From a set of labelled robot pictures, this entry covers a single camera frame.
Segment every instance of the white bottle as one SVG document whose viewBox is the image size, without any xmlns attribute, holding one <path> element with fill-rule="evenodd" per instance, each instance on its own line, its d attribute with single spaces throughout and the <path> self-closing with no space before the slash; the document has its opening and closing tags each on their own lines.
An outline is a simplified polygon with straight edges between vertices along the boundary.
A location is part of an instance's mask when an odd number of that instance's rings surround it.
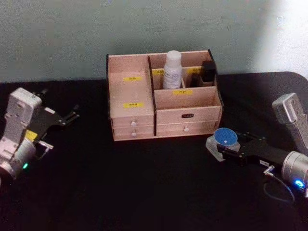
<svg viewBox="0 0 308 231">
<path fill-rule="evenodd" d="M 164 68 L 164 89 L 178 89 L 182 79 L 182 55 L 178 51 L 169 51 Z"/>
</svg>

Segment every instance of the black table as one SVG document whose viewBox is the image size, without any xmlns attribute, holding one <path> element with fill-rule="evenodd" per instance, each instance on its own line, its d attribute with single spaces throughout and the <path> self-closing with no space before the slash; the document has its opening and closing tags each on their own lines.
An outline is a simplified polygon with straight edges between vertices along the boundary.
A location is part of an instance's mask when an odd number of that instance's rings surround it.
<svg viewBox="0 0 308 231">
<path fill-rule="evenodd" d="M 222 125 L 293 149 L 271 103 L 296 92 L 308 112 L 308 82 L 294 73 L 220 76 Z M 113 142 L 104 80 L 0 85 L 0 131 L 9 94 L 48 88 L 61 115 L 78 103 L 80 119 L 48 134 L 55 148 L 0 190 L 0 230 L 307 230 L 307 201 L 290 206 L 263 193 L 260 166 L 219 163 L 206 136 Z M 287 196 L 282 187 L 273 190 Z"/>
</svg>

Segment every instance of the blue disc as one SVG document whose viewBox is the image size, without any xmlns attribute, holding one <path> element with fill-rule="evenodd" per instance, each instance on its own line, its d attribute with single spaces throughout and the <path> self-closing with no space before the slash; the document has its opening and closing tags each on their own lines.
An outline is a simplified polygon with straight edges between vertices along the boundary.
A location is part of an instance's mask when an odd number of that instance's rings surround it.
<svg viewBox="0 0 308 231">
<path fill-rule="evenodd" d="M 223 146 L 232 146 L 237 142 L 237 135 L 229 128 L 219 128 L 214 132 L 215 140 Z"/>
</svg>

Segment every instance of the gray wall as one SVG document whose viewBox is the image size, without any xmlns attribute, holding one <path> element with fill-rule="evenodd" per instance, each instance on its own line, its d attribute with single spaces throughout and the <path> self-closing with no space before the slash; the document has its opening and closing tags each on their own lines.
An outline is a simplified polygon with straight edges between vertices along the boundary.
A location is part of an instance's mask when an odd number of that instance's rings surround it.
<svg viewBox="0 0 308 231">
<path fill-rule="evenodd" d="M 307 0 L 2 0 L 0 81 L 105 78 L 106 54 L 210 48 L 218 72 L 308 77 Z"/>
</svg>

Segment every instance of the robotic arm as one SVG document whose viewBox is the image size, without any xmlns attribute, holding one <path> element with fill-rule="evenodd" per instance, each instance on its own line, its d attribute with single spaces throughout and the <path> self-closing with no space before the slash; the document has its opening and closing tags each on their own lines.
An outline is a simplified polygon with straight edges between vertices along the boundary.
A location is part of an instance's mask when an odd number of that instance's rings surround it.
<svg viewBox="0 0 308 231">
<path fill-rule="evenodd" d="M 278 121 L 290 130 L 296 143 L 296 151 L 287 152 L 271 147 L 264 138 L 258 138 L 249 133 L 237 134 L 241 146 L 238 151 L 221 144 L 217 144 L 217 150 L 222 153 L 223 159 L 239 161 L 242 166 L 253 163 L 268 167 L 264 171 L 265 175 L 271 177 L 275 177 L 274 173 L 281 175 L 285 181 L 305 191 L 305 197 L 308 197 L 307 115 L 304 114 L 295 93 L 281 96 L 273 102 L 272 106 Z"/>
<path fill-rule="evenodd" d="M 42 107 L 40 94 L 35 95 L 23 88 L 10 94 L 5 114 L 6 126 L 0 139 L 0 182 L 14 180 L 27 168 L 34 157 L 42 158 L 53 146 L 44 142 L 51 126 L 64 127 L 79 117 L 73 110 L 62 118 L 54 110 Z M 37 146 L 45 152 L 37 156 Z"/>
</svg>

